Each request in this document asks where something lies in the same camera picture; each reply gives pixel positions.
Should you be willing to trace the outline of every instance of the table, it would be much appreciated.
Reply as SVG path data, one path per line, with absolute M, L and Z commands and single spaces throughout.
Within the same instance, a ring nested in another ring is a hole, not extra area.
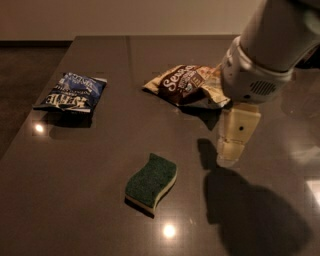
M 28 115 L 0 162 L 0 255 L 318 255 L 318 71 L 297 71 L 261 105 L 262 120 L 229 169 L 215 163 L 219 111 L 182 111 L 141 90 L 175 65 L 216 66 L 232 39 L 77 37 L 37 103 L 64 72 L 108 85 L 91 125 Z M 154 218 L 124 202 L 150 153 L 178 166 Z

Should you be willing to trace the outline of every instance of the green sponge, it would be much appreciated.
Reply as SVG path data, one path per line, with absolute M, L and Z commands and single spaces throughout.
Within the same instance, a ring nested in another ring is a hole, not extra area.
M 157 203 L 176 178 L 176 165 L 151 153 L 148 163 L 128 181 L 126 198 L 154 215 Z

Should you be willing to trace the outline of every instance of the dark floor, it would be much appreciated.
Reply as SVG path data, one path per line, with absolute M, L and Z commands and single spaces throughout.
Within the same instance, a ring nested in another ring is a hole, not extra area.
M 67 49 L 0 48 L 0 160 Z

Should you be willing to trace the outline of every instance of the wall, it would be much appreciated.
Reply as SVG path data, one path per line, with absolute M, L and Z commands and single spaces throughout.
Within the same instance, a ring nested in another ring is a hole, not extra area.
M 1 0 L 0 40 L 240 34 L 262 0 Z

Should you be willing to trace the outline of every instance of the blue snack bag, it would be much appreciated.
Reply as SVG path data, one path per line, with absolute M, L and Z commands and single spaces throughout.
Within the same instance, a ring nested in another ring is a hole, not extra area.
M 107 80 L 67 73 L 34 110 L 92 113 Z

